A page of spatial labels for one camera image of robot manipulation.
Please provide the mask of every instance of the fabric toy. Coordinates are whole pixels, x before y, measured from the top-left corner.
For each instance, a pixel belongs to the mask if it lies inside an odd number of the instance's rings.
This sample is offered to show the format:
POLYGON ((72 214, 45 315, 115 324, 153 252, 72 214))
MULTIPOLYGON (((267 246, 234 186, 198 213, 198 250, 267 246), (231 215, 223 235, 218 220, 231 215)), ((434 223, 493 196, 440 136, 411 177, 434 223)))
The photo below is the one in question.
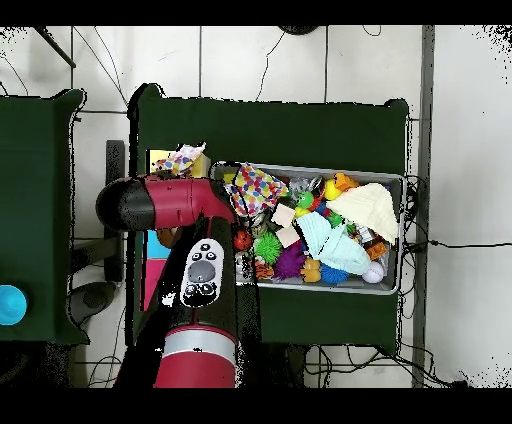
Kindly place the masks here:
POLYGON ((398 223, 393 210, 393 199, 382 185, 370 183, 352 188, 335 200, 328 201, 327 207, 344 218, 379 233, 389 243, 395 243, 398 223))
POLYGON ((274 265, 274 276, 278 280, 300 276, 300 269, 306 261, 301 247, 302 242, 299 240, 281 252, 274 265))
POLYGON ((368 271, 370 257, 347 236, 345 225, 331 229, 329 222, 317 212, 298 218, 297 225, 302 230, 313 259, 351 274, 361 275, 368 271))
POLYGON ((334 269, 325 264, 320 266, 320 273, 322 274, 322 281, 328 284, 343 283, 350 275, 342 269, 334 269))
POLYGON ((316 283, 322 278, 319 269, 320 261, 308 258, 300 270, 300 275, 302 275, 302 279, 305 283, 316 283))
POLYGON ((279 239, 270 231, 264 233, 254 242, 254 255, 261 256, 270 265, 277 261, 282 249, 279 239))
POLYGON ((242 217, 253 217, 272 208, 278 197, 288 195, 288 187, 282 181, 248 163, 240 167, 233 184, 226 184, 224 188, 231 196, 236 213, 242 217))

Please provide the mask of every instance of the gray bin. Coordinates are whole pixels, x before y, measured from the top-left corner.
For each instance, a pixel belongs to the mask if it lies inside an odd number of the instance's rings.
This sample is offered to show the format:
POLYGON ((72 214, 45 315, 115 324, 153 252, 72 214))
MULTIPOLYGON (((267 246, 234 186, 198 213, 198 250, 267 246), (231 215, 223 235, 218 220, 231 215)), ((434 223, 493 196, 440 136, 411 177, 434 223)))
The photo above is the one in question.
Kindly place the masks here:
MULTIPOLYGON (((338 285, 327 284, 322 281, 317 283, 304 283, 300 278, 288 278, 286 280, 260 280, 258 285, 260 287, 271 287, 275 289, 288 289, 288 290, 309 290, 309 291, 334 291, 345 293, 360 293, 360 294, 376 294, 376 295, 390 295, 395 293, 400 286, 401 277, 401 264, 402 264, 402 246, 404 237, 404 210, 406 202, 406 181, 400 175, 395 174, 381 174, 373 172, 358 172, 346 170, 332 170, 332 169, 319 169, 319 168, 301 168, 293 166, 280 166, 280 165, 263 165, 251 164, 252 166, 261 169, 262 171, 279 177, 303 177, 313 178, 321 175, 324 179, 334 178, 337 172, 343 172, 345 175, 350 176, 360 184, 367 183, 380 183, 389 187, 391 197, 393 199, 393 207, 395 217, 399 223, 398 237, 395 245, 388 247, 389 255, 387 262, 387 272, 383 280, 378 284, 366 283, 360 276, 351 275, 346 281, 338 285)), ((222 175, 227 172, 236 172, 237 167, 229 166, 225 162, 217 162, 210 168, 210 178, 222 179, 222 175)))

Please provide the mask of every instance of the plush toy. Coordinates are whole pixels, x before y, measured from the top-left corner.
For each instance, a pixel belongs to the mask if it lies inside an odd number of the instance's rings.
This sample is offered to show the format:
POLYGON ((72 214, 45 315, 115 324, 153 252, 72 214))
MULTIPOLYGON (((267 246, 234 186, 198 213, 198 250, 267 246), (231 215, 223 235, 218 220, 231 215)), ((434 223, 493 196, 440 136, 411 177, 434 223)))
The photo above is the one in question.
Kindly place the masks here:
POLYGON ((233 244, 238 250, 247 250, 251 247, 251 235, 245 230, 238 230, 233 239, 233 244))
POLYGON ((338 172, 334 176, 334 186, 340 190, 341 192, 348 190, 349 188, 359 187, 359 183, 354 181, 352 178, 343 174, 342 172, 338 172))
POLYGON ((327 180, 325 183, 324 197, 327 200, 334 200, 342 193, 341 190, 337 189, 334 185, 334 180, 327 180))
POLYGON ((321 216, 329 216, 330 210, 327 209, 325 203, 320 200, 320 197, 314 197, 309 191, 300 194, 297 207, 304 208, 310 212, 318 212, 321 216))
POLYGON ((325 264, 322 264, 320 267, 320 273, 322 275, 322 281, 327 284, 342 283, 350 275, 347 271, 343 271, 342 269, 334 269, 325 264))
POLYGON ((282 249, 281 242, 270 231, 264 233, 254 242, 254 254, 261 256, 270 265, 274 265, 282 249))
POLYGON ((302 253, 302 241, 296 241, 281 252, 274 265, 274 275, 278 280, 300 276, 300 269, 306 257, 302 253))
POLYGON ((300 218, 301 216, 306 215, 307 213, 311 213, 311 212, 309 210, 307 210, 306 208, 300 208, 297 206, 295 208, 294 218, 300 218))
POLYGON ((320 261, 314 259, 306 259, 304 266, 300 270, 300 275, 305 283, 316 283, 320 281, 322 275, 320 274, 320 261))
POLYGON ((266 263, 261 256, 254 259, 254 267, 256 269, 256 278, 258 280, 271 280, 274 276, 272 266, 266 263))

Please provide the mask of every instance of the dark green table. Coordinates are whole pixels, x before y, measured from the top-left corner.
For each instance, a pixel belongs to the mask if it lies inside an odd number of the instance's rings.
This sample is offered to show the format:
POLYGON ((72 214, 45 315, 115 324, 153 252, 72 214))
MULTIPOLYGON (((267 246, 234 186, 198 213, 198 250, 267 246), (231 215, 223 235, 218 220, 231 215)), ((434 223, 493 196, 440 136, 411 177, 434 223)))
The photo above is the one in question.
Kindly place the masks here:
MULTIPOLYGON (((252 103, 162 98, 143 85, 130 101, 130 175, 145 170, 147 149, 207 143, 217 160, 405 173, 404 100, 354 103, 252 103)), ((135 257, 141 257, 137 237, 135 257)), ((134 331, 140 320, 140 263, 135 266, 134 331)), ((264 342, 380 345, 395 352, 397 294, 361 295, 260 288, 264 342)), ((250 309, 239 295, 239 310, 250 309)))
POLYGON ((87 342, 66 315, 70 274, 72 116, 81 90, 51 99, 0 96, 0 284, 28 297, 23 320, 0 341, 87 342))

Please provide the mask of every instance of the yellow towel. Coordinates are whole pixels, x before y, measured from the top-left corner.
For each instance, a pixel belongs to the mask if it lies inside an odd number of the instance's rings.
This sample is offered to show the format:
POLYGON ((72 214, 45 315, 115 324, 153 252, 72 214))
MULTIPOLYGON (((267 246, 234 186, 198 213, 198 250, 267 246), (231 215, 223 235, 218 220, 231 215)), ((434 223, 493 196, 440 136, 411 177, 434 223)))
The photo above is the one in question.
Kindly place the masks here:
POLYGON ((371 228, 386 241, 395 243, 398 223, 391 194, 382 185, 371 183, 351 188, 327 202, 327 207, 344 218, 371 228))

